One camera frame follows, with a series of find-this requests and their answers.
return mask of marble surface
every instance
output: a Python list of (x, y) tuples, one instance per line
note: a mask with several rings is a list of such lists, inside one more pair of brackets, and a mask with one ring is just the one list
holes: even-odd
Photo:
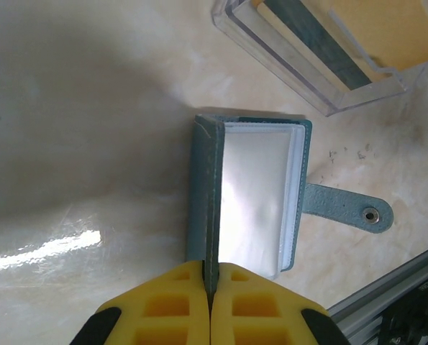
[(0, 344), (67, 344), (183, 261), (202, 109), (303, 114), (308, 181), (394, 209), (381, 235), (304, 216), (278, 283), (330, 307), (428, 249), (428, 66), (407, 95), (324, 118), (214, 27), (212, 5), (0, 1)]

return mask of clear plastic box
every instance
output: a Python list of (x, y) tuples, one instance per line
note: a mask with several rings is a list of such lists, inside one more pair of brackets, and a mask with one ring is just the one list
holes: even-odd
[(318, 62), (308, 59), (301, 45), (289, 42), (265, 20), (252, 0), (218, 0), (212, 15), (221, 31), (325, 116), (407, 92), (424, 68), (421, 64), (398, 72), (395, 68), (379, 67), (331, 9), (327, 16), (338, 35), (343, 36), (345, 48), (354, 52), (374, 77), (361, 87), (344, 89), (321, 72), (320, 62), (318, 66)]

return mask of table surface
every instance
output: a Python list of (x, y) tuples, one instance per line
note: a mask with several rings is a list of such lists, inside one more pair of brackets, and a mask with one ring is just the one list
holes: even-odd
[(393, 207), (380, 235), (304, 215), (279, 284), (330, 307), (428, 249), (428, 66), (410, 93), (325, 118), (212, 5), (0, 1), (0, 344), (67, 344), (183, 262), (202, 111), (311, 120), (308, 182)]

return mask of yellow foam pad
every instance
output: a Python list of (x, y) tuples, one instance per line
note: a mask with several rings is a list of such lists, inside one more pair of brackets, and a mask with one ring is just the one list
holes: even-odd
[(235, 264), (220, 264), (211, 345), (317, 345), (301, 315), (323, 307)]
[(202, 262), (174, 270), (103, 304), (121, 309), (106, 345), (209, 345)]

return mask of white marble table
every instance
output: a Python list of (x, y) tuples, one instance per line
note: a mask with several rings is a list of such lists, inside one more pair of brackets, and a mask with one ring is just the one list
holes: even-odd
[(324, 118), (211, 6), (0, 1), (0, 344), (67, 344), (105, 300), (182, 263), (199, 108), (303, 114), (308, 181), (393, 206), (381, 235), (304, 215), (278, 283), (330, 307), (428, 249), (428, 67), (408, 95)]

